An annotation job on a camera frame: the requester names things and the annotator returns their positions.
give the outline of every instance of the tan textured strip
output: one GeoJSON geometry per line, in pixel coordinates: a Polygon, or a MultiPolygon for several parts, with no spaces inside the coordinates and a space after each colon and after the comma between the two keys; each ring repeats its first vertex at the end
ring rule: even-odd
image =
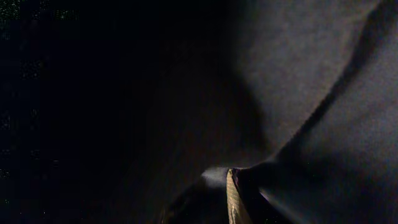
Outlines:
{"type": "Polygon", "coordinates": [[[228,171],[226,176],[226,196],[229,224],[252,224],[249,214],[246,211],[233,182],[232,169],[228,171]]]}

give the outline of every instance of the beige strap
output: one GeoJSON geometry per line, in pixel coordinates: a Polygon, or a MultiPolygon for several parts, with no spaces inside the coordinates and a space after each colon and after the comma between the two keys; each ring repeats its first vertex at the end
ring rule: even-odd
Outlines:
{"type": "Polygon", "coordinates": [[[249,214],[243,205],[238,191],[236,190],[232,178],[232,169],[228,171],[226,176],[226,196],[229,224],[252,224],[249,214]]]}

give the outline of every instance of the woven strap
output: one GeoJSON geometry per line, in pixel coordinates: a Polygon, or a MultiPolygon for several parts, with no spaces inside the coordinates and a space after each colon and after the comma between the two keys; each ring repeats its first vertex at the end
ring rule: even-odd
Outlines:
{"type": "Polygon", "coordinates": [[[248,212],[246,211],[241,197],[236,189],[232,169],[228,171],[226,177],[226,196],[228,203],[229,224],[252,224],[248,212]]]}

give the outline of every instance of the gray fabric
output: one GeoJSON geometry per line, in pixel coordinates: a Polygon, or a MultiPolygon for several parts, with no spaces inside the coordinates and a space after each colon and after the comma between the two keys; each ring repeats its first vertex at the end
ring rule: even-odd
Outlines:
{"type": "MultiPolygon", "coordinates": [[[[170,77],[170,83],[163,85],[155,99],[161,103],[153,111],[161,110],[164,117],[152,122],[164,122],[160,125],[166,133],[157,133],[164,139],[152,142],[152,147],[137,159],[110,206],[125,205],[116,209],[129,214],[124,220],[144,223],[205,169],[253,166],[278,153],[343,75],[366,19],[378,2],[248,2],[243,16],[232,26],[234,50],[230,59],[233,73],[248,84],[262,111],[267,146],[260,150],[240,147],[241,131],[236,125],[240,115],[228,107],[234,99],[214,80],[201,76],[205,73],[211,77],[215,71],[197,65],[206,62],[203,57],[194,57],[189,65],[177,66],[172,72],[189,75],[170,77]],[[205,96],[181,96],[180,90],[194,93],[201,88],[206,89],[205,96]],[[170,103],[172,97],[177,100],[170,103]],[[211,103],[205,98],[212,98],[211,103]],[[176,127],[183,127],[182,131],[175,131],[181,130],[176,127]],[[136,192],[126,195],[134,185],[139,186],[136,192]]],[[[297,149],[301,165],[328,161],[327,171],[320,169],[319,174],[327,177],[326,187],[294,190],[283,188],[283,184],[264,186],[263,191],[287,215],[297,218],[308,214],[297,223],[398,222],[394,214],[394,173],[398,171],[394,145],[398,111],[393,106],[398,90],[396,37],[396,27],[391,28],[355,82],[311,131],[301,150],[297,149]],[[340,185],[342,190],[335,192],[340,185]],[[368,208],[359,209],[357,205],[364,201],[368,208]]],[[[300,187],[300,181],[305,182],[304,177],[292,177],[283,165],[277,167],[285,185],[300,187]]]]}

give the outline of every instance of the gray garment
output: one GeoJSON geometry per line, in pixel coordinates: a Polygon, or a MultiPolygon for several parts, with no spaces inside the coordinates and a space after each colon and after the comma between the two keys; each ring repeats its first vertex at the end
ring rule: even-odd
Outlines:
{"type": "MultiPolygon", "coordinates": [[[[207,93],[214,94],[213,105],[205,102],[203,96],[193,95],[187,101],[181,98],[174,105],[160,106],[181,107],[177,112],[179,119],[165,119],[165,131],[171,134],[164,134],[162,142],[152,142],[153,150],[133,164],[118,189],[114,204],[125,205],[120,208],[121,213],[131,211],[125,220],[144,223],[209,167],[254,166],[270,154],[277,154],[352,63],[368,15],[378,3],[253,1],[233,23],[234,51],[230,59],[232,71],[247,83],[262,111],[267,145],[260,150],[239,147],[235,111],[223,108],[228,104],[224,99],[229,99],[223,95],[228,93],[209,88],[212,84],[200,74],[214,71],[195,65],[201,63],[201,57],[192,59],[188,68],[177,67],[173,73],[190,74],[185,82],[178,80],[183,83],[180,88],[189,88],[193,85],[187,83],[194,83],[210,89],[207,93]],[[209,121],[216,124],[205,125],[209,121]],[[178,129],[174,126],[184,128],[173,132],[178,129]],[[191,136],[192,130],[199,130],[201,135],[191,136]],[[145,157],[150,157],[152,163],[145,164],[145,157]],[[137,184],[141,185],[140,190],[126,194],[137,184]]],[[[395,14],[396,4],[387,5],[390,7],[382,8],[381,13],[395,14]]],[[[284,165],[289,161],[274,160],[272,164],[278,169],[264,170],[264,179],[272,175],[267,172],[276,172],[280,180],[277,184],[264,184],[262,191],[297,223],[398,222],[398,186],[394,177],[398,171],[394,153],[398,137],[394,126],[398,121],[396,22],[396,17],[389,22],[389,32],[384,36],[372,36],[377,39],[376,49],[369,52],[369,60],[311,129],[306,141],[300,147],[284,149],[285,154],[290,150],[298,155],[297,166],[318,171],[324,184],[318,187],[308,184],[305,176],[294,176],[294,166],[284,165]],[[359,204],[367,206],[362,209],[359,204]]],[[[159,101],[179,94],[178,88],[171,90],[170,85],[165,86],[159,101]]],[[[164,116],[171,118],[174,110],[164,110],[168,112],[164,116]]]]}

